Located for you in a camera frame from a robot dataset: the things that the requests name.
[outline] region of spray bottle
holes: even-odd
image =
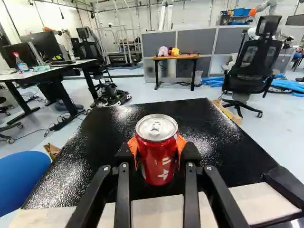
[[[19,53],[18,52],[13,52],[14,56],[16,57],[16,64],[20,70],[20,72],[28,72],[29,71],[29,68],[28,68],[28,65],[23,62],[20,57],[19,57]]]

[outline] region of gray partition panel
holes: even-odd
[[[144,75],[145,77],[155,77],[154,61],[148,58],[144,59]]]
[[[215,46],[214,54],[230,54],[236,53],[242,42],[242,31],[248,27],[240,28],[219,28],[218,38]]]
[[[212,54],[216,28],[178,31],[177,47],[181,53]]]
[[[203,70],[201,77],[207,77],[211,57],[199,58],[196,63],[196,70]],[[176,61],[176,77],[192,77],[193,60],[190,59],[178,59]]]
[[[175,47],[175,31],[144,33],[142,34],[142,46],[145,57],[157,55],[161,46]]]
[[[280,73],[284,73],[290,58],[290,56],[279,56],[274,64],[273,69],[279,70]]]

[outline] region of blue bin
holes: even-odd
[[[248,16],[250,11],[251,11],[251,9],[244,9],[243,15]]]
[[[243,16],[245,8],[234,9],[233,16]]]
[[[248,16],[251,9],[238,8],[234,9],[233,16]]]

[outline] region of desk leg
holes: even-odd
[[[156,85],[154,87],[154,90],[157,90],[160,87],[160,83],[158,82],[158,60],[154,61],[155,64],[155,81],[156,81]]]
[[[196,71],[196,61],[197,61],[197,59],[193,60],[193,72],[192,72],[192,81],[191,81],[191,91],[194,90],[194,78],[195,78],[195,71]]]
[[[23,117],[26,117],[40,109],[40,107],[34,107],[33,109],[31,109],[12,82],[6,82],[5,85],[9,89],[11,94],[14,96],[14,98],[16,99],[16,101],[18,102],[18,104],[20,105],[22,110],[24,111],[24,113],[16,116],[14,119],[8,121],[7,122],[8,125],[11,125],[11,124],[17,122],[18,120],[22,119]]]
[[[83,69],[83,72],[84,72],[84,75],[85,75],[86,83],[89,87],[89,91],[90,91],[93,99],[94,100],[98,99],[98,94],[95,90],[95,86],[94,86],[94,83],[91,79],[91,76],[90,76],[89,72],[86,69]]]
[[[78,111],[75,107],[75,105],[73,104],[71,98],[69,97],[69,95],[67,94],[67,91],[65,90],[65,88],[63,87],[61,80],[59,78],[56,78],[54,80],[54,85],[56,86],[56,89],[59,92],[60,98],[62,99],[64,105],[66,106],[68,112],[71,115],[76,115],[78,114]]]
[[[67,118],[66,120],[59,122],[57,124],[55,124],[54,126],[50,127],[50,131],[58,131],[61,128],[63,128],[65,125],[67,125],[69,122],[71,122],[72,120],[75,119],[75,117],[77,116],[77,114],[79,114],[80,112],[77,111],[75,105],[73,104],[71,98],[69,97],[69,95],[67,94],[65,88],[63,87],[60,78],[56,78],[54,80],[54,85],[56,86],[59,95],[64,103],[64,105],[66,106],[68,112],[70,113],[70,117]]]

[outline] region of black table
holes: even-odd
[[[16,83],[37,83],[37,82],[47,82],[53,81],[56,85],[58,91],[60,91],[60,95],[62,100],[67,107],[68,111],[71,115],[77,114],[77,110],[73,105],[72,101],[70,100],[66,90],[64,89],[63,85],[61,84],[62,81],[62,72],[65,70],[64,67],[55,67],[50,70],[46,71],[39,71],[39,72],[25,72],[21,74],[20,72],[16,72],[14,74],[9,75],[0,75],[0,82],[4,82],[9,91],[12,93],[24,113],[21,115],[16,116],[14,119],[7,122],[8,125],[11,125],[21,118],[32,114],[33,112],[39,110],[39,107],[30,108],[26,101],[23,99],[17,88],[14,86],[13,82]]]
[[[177,121],[181,135],[197,146],[200,165],[216,166],[228,187],[260,182],[261,174],[277,165],[206,98],[96,108],[67,141],[22,208],[76,206],[97,169],[104,164],[114,165],[114,154],[134,136],[138,120],[155,113],[170,115]],[[184,191],[178,177],[168,189],[159,191],[151,191],[136,180],[130,185],[132,200]]]
[[[64,65],[51,65],[51,67],[66,67],[66,69],[71,69],[71,68],[80,68],[84,72],[84,76],[86,79],[86,83],[88,85],[88,89],[93,97],[94,100],[98,98],[98,94],[96,92],[94,83],[91,78],[91,70],[94,68],[99,69],[100,64],[97,59],[82,59],[78,60],[75,63],[72,64],[64,64]]]
[[[58,97],[60,97],[66,106],[68,112],[70,113],[70,117],[66,120],[55,124],[54,126],[50,127],[50,130],[60,130],[62,127],[67,125],[69,122],[71,122],[79,112],[77,111],[76,107],[74,106],[73,102],[71,101],[69,95],[67,94],[65,88],[63,87],[61,81],[63,80],[63,74],[68,69],[72,68],[81,68],[85,74],[85,79],[88,84],[88,88],[90,93],[92,94],[93,99],[95,100],[96,97],[98,98],[98,94],[95,90],[93,81],[89,75],[89,69],[92,67],[99,67],[99,63],[97,59],[89,59],[89,60],[79,60],[73,64],[66,64],[66,65],[51,65],[51,68],[46,71],[38,71],[38,72],[26,72],[26,73],[14,73],[9,75],[0,75],[0,82],[4,82],[7,86],[7,88],[10,90],[24,113],[21,115],[18,115],[14,119],[7,122],[8,125],[11,125],[18,120],[22,119],[25,116],[28,116],[32,114],[33,112],[39,110],[39,107],[35,107],[30,109],[26,101],[23,99],[19,91],[16,89],[16,87],[13,85],[12,82],[17,83],[45,83],[45,82],[52,82],[52,86],[54,86],[54,91],[56,91],[58,94]]]

